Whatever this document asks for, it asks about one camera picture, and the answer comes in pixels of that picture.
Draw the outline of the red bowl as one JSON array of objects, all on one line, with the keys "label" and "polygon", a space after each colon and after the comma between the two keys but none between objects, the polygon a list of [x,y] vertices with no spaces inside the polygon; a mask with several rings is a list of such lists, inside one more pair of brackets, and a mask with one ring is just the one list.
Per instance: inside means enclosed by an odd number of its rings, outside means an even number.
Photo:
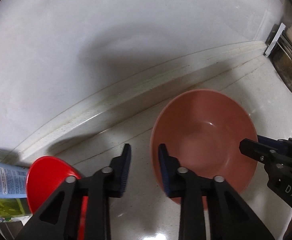
[{"label": "red bowl", "polygon": [[[27,202],[32,214],[49,199],[53,192],[69,176],[81,179],[83,176],[68,163],[59,158],[44,156],[36,159],[27,175]],[[65,193],[58,193],[39,216],[33,216],[23,230],[23,239],[55,239],[53,227],[57,226]]]}]

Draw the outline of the pink bowl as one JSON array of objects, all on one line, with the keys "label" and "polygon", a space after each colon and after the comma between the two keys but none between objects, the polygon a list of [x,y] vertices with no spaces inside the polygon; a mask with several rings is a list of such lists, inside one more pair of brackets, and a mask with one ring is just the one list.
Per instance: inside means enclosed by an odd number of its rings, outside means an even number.
[{"label": "pink bowl", "polygon": [[172,99],[159,114],[151,133],[153,172],[162,186],[158,146],[183,167],[205,178],[223,176],[243,193],[253,178],[257,162],[240,153],[243,139],[257,140],[252,120],[229,96],[216,90],[194,89]]}]

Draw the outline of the white metal kitchen rack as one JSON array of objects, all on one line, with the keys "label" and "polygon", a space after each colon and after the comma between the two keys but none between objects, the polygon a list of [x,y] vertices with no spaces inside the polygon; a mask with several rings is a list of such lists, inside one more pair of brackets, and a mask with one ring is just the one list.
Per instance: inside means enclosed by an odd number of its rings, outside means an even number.
[{"label": "white metal kitchen rack", "polygon": [[271,40],[269,46],[267,47],[267,49],[265,50],[265,57],[269,57],[269,55],[271,54],[274,46],[276,45],[279,37],[282,35],[283,31],[286,29],[286,25],[284,23],[281,22],[281,24],[279,25],[279,28],[277,30],[277,32],[275,33],[273,39]]}]

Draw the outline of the green dish soap bottle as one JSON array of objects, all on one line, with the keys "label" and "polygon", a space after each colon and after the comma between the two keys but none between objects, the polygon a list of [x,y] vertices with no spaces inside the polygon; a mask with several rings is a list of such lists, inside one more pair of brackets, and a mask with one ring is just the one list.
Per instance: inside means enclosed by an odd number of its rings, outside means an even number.
[{"label": "green dish soap bottle", "polygon": [[31,215],[26,198],[0,198],[0,223],[18,222]]}]

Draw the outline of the white blue pump bottle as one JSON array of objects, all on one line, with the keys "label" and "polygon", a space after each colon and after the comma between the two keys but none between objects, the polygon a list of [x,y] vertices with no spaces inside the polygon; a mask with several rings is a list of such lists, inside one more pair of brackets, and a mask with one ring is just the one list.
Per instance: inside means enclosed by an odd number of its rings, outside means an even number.
[{"label": "white blue pump bottle", "polygon": [[0,163],[0,198],[26,198],[28,168]]}]

